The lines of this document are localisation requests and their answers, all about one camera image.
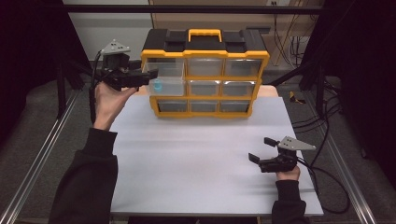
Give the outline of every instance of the sleeve cuff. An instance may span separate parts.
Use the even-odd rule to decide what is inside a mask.
[[[87,143],[82,152],[87,155],[107,158],[113,156],[117,133],[90,128]]]
[[[296,180],[278,180],[276,187],[280,201],[300,201],[299,182]]]

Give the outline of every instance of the person's arm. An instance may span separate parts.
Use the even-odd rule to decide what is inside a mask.
[[[298,179],[300,169],[276,173],[278,200],[274,202],[272,223],[274,224],[305,224],[309,220],[304,217],[306,203],[300,198]]]
[[[134,93],[135,89],[115,91],[104,83],[96,87],[96,121],[58,186],[49,223],[108,223],[118,174],[112,153],[117,134],[109,130]]]

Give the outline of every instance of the clear plastic drawer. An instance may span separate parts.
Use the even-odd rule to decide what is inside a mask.
[[[223,96],[251,96],[255,81],[224,81],[222,85]]]
[[[220,101],[220,112],[244,112],[248,111],[249,101]]]
[[[226,59],[224,76],[250,77],[259,74],[260,59]]]
[[[189,58],[187,74],[189,76],[221,76],[223,60],[220,58]]]
[[[145,63],[143,72],[158,69],[158,77],[148,84],[150,95],[185,95],[184,63]]]
[[[187,100],[158,100],[160,112],[186,112]]]
[[[220,81],[188,81],[189,94],[195,96],[219,95]]]
[[[190,100],[191,112],[216,112],[218,101]]]

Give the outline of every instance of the human hand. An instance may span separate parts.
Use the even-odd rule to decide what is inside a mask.
[[[93,128],[109,131],[117,115],[124,108],[126,101],[136,92],[136,88],[116,91],[106,83],[96,86],[96,120]]]
[[[276,173],[277,180],[298,180],[299,177],[300,168],[298,166],[294,166],[291,171]]]

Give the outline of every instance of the organizer carrying handle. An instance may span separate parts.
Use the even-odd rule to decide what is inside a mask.
[[[217,29],[190,29],[189,30],[189,42],[191,42],[192,35],[216,35],[221,42],[221,30]]]

